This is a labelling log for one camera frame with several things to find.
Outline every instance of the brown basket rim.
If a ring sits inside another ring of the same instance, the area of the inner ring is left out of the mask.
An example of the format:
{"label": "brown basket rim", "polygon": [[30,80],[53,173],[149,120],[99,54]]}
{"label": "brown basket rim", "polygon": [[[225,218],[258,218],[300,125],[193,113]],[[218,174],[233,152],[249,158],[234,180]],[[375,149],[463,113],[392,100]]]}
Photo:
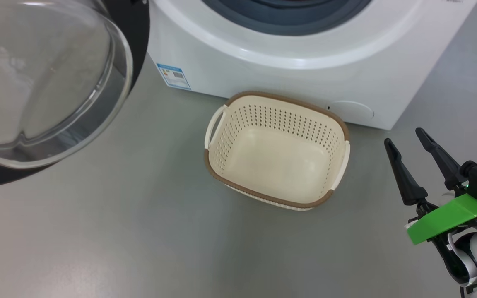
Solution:
{"label": "brown basket rim", "polygon": [[[297,106],[301,106],[301,107],[304,107],[304,108],[307,108],[307,109],[311,109],[313,111],[316,111],[318,113],[322,113],[324,115],[327,115],[329,116],[330,118],[334,119],[341,127],[342,131],[343,131],[343,135],[344,135],[344,138],[345,138],[345,141],[348,141],[349,140],[349,129],[347,128],[347,125],[341,120],[340,117],[338,117],[336,114],[330,112],[330,111],[327,111],[325,109],[322,109],[318,106],[315,106],[313,104],[309,104],[309,103],[306,103],[306,102],[302,102],[302,101],[299,101],[299,100],[295,100],[295,99],[292,99],[292,98],[288,98],[288,97],[285,97],[285,96],[277,96],[275,94],[270,94],[270,93],[265,93],[265,92],[259,92],[259,91],[246,91],[246,92],[241,92],[233,97],[231,97],[227,102],[226,102],[226,105],[229,107],[231,104],[233,104],[234,101],[236,101],[237,99],[239,98],[242,98],[242,97],[245,97],[245,96],[261,96],[261,97],[266,97],[266,98],[270,98],[270,99],[274,99],[274,100],[280,100],[280,101],[284,101],[284,102],[288,102],[288,103],[291,103],[291,104],[295,104]],[[230,187],[233,187],[233,188],[236,188],[240,191],[243,191],[245,192],[246,194],[249,194],[249,195],[252,195],[252,196],[256,196],[258,198],[261,198],[261,199],[265,199],[265,200],[268,200],[268,201],[271,201],[271,202],[276,202],[278,204],[282,204],[282,205],[286,205],[286,206],[290,206],[290,207],[295,207],[295,208],[313,208],[313,207],[316,207],[322,203],[324,203],[325,201],[327,201],[334,193],[334,191],[332,189],[330,189],[323,197],[321,197],[320,199],[314,201],[314,202],[309,202],[309,203],[299,203],[299,202],[292,202],[292,201],[288,201],[288,200],[283,200],[283,199],[279,199],[279,198],[275,198],[275,197],[272,197],[272,196],[268,196],[268,195],[265,195],[265,194],[261,194],[260,192],[257,192],[257,191],[254,191],[252,189],[249,189],[249,188],[246,188],[246,187],[243,187],[241,185],[238,185],[234,182],[231,182],[229,181],[228,179],[225,179],[224,177],[220,176],[219,174],[217,174],[213,168],[211,167],[211,164],[210,164],[210,159],[209,159],[209,149],[205,149],[204,150],[204,161],[205,161],[205,166],[207,168],[207,170],[209,171],[209,173],[211,174],[211,176],[213,176],[216,180],[230,186]]]}

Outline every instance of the white washing machine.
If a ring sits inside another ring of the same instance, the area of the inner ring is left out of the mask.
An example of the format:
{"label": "white washing machine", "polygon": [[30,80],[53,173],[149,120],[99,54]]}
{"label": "white washing machine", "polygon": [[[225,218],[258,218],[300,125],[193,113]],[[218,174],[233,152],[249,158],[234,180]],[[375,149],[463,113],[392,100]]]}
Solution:
{"label": "white washing machine", "polygon": [[171,87],[304,100],[389,130],[477,0],[152,0]]}

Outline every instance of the green plastic part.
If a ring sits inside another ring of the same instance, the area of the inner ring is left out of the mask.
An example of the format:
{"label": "green plastic part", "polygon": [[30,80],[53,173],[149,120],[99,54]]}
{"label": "green plastic part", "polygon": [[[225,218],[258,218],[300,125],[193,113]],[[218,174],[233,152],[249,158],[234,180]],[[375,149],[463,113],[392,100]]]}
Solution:
{"label": "green plastic part", "polygon": [[407,234],[417,245],[476,217],[477,200],[465,194],[424,215],[407,229]]}

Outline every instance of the laundry basket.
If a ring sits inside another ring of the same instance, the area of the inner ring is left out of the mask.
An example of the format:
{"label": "laundry basket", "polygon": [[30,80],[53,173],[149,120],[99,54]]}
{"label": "laundry basket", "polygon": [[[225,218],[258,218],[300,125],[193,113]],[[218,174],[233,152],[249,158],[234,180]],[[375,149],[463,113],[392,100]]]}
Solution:
{"label": "laundry basket", "polygon": [[244,92],[214,113],[204,157],[210,174],[234,190],[306,211],[332,196],[349,150],[347,126],[335,114],[282,96]]}

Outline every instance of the washing machine drum opening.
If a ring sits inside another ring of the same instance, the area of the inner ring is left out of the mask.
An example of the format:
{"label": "washing machine drum opening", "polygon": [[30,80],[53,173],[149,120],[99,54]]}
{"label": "washing machine drum opening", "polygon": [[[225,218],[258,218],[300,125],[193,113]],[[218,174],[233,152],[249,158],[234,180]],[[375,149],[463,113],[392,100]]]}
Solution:
{"label": "washing machine drum opening", "polygon": [[300,36],[341,25],[371,0],[202,0],[229,21],[267,34]]}

